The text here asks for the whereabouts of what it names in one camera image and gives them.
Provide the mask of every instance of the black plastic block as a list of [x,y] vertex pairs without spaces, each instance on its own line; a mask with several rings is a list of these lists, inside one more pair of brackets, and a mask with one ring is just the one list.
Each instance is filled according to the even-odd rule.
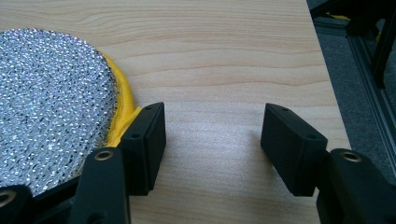
[[261,145],[294,196],[312,196],[327,139],[291,110],[267,104]]

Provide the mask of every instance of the gray carpet floor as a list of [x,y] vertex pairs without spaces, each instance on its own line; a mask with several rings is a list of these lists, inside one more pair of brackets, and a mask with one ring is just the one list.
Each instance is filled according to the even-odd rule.
[[[322,2],[322,0],[307,0],[310,8]],[[335,19],[318,18],[316,20],[347,24],[347,21]],[[384,149],[384,143],[363,87],[360,70],[353,57],[347,37],[323,33],[319,29],[317,29],[317,34],[352,150],[369,157],[383,176],[391,184],[396,185],[395,173],[392,170],[387,151]],[[375,39],[367,36],[365,40],[371,52],[374,52]],[[389,101],[396,109],[395,51],[392,51],[387,63],[385,83]]]

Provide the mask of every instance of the yellow rim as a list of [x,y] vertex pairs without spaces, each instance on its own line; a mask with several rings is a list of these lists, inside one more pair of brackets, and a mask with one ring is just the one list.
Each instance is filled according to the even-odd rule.
[[142,110],[141,107],[134,108],[134,97],[128,80],[119,67],[107,55],[102,52],[108,66],[113,71],[118,90],[117,110],[113,120],[111,120],[110,130],[107,134],[106,147],[116,147],[122,135],[136,116]]

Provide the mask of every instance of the wooden table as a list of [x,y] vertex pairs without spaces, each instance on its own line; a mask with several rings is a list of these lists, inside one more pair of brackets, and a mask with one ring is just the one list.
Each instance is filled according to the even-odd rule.
[[289,194],[260,148],[266,103],[349,147],[305,0],[3,0],[0,31],[25,27],[87,40],[138,105],[165,102],[168,144],[134,223],[318,223],[316,198]]

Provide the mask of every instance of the glittery round object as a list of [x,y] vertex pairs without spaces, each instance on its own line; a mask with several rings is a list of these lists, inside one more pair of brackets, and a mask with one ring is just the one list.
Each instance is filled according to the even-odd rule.
[[117,105],[105,58],[84,40],[37,29],[0,33],[0,187],[34,195],[81,172]]

